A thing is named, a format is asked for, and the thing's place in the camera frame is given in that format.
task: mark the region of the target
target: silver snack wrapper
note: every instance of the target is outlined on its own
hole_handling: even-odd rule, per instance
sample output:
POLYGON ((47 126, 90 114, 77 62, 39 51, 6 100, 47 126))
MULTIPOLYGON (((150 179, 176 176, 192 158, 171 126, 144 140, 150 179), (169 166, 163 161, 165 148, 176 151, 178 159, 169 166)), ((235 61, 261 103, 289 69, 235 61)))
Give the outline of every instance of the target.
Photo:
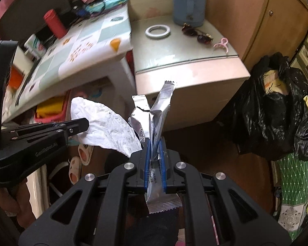
POLYGON ((148 177, 148 189, 145 194, 149 213, 159 213, 183 206, 177 194, 163 192, 160 161, 151 162, 148 177))
POLYGON ((135 109, 132 111, 128 123, 135 130, 140 143, 144 146, 145 139, 150 138, 150 129, 148 125, 150 107, 145 95, 134 95, 132 99, 135 103, 135 109))
POLYGON ((167 118, 167 114, 170 110, 170 101, 174 89, 177 84, 173 81, 165 81, 154 105, 152 106, 150 113, 154 115, 154 131, 153 131, 153 148, 152 148, 152 161, 158 160, 157 149, 161 139, 163 131, 164 121, 167 118))
MULTIPOLYGON (((151 110, 145 95, 132 97, 135 109, 129 117, 128 123, 137 132, 142 144, 145 143, 145 138, 150 139, 151 158, 156 156, 157 160, 160 158, 159 154, 156 155, 156 153, 163 124, 170 109, 170 100, 175 87, 174 82, 166 81, 151 110)), ((163 212, 182 206, 177 194, 164 193, 159 161, 151 161, 145 200, 149 213, 163 212)))

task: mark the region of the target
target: white tissue paper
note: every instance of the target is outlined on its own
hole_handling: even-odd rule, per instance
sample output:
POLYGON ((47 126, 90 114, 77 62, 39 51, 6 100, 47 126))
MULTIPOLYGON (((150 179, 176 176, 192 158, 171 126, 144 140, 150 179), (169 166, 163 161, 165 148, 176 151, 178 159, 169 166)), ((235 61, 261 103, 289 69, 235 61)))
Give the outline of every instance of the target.
POLYGON ((114 149, 130 158, 140 151, 140 141, 132 127, 118 114, 98 102, 76 97, 71 102, 71 119, 85 117, 89 121, 86 132, 76 135, 83 144, 114 149))

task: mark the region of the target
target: patterned tablecloth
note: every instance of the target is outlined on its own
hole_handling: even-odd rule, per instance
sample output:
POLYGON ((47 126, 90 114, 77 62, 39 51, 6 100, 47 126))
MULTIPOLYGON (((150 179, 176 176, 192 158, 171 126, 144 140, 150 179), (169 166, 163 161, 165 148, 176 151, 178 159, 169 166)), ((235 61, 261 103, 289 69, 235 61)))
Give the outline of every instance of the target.
POLYGON ((127 5, 71 27, 47 50, 21 94, 19 105, 15 107, 13 101, 9 115, 14 115, 28 101, 62 79, 131 50, 130 34, 127 5), (119 41, 117 51, 110 44, 112 40, 119 41))

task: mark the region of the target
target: red water bottle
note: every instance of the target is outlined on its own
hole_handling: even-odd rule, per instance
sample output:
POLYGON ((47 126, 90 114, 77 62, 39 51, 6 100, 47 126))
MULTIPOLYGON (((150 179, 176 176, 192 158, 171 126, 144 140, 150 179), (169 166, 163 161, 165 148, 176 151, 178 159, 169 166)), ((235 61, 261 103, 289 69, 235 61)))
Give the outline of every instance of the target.
POLYGON ((63 23, 60 21, 55 10, 53 9, 49 10, 44 15, 43 19, 45 20, 50 30, 53 32, 53 34, 58 39, 61 39, 66 35, 67 29, 64 27, 63 23))

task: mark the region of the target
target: white tape roll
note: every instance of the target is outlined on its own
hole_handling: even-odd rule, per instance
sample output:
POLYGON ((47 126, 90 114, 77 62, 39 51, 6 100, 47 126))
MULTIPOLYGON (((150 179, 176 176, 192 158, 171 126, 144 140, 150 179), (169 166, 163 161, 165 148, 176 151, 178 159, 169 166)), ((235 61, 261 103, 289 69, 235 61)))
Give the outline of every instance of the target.
POLYGON ((168 36, 170 34, 170 27, 167 26, 167 25, 154 25, 154 26, 150 26, 145 31, 145 34, 146 34, 147 37, 149 37, 151 39, 165 38, 166 36, 168 36), (150 33, 154 29, 163 29, 163 30, 166 30, 166 31, 164 33, 161 33, 161 34, 152 34, 152 33, 150 33))

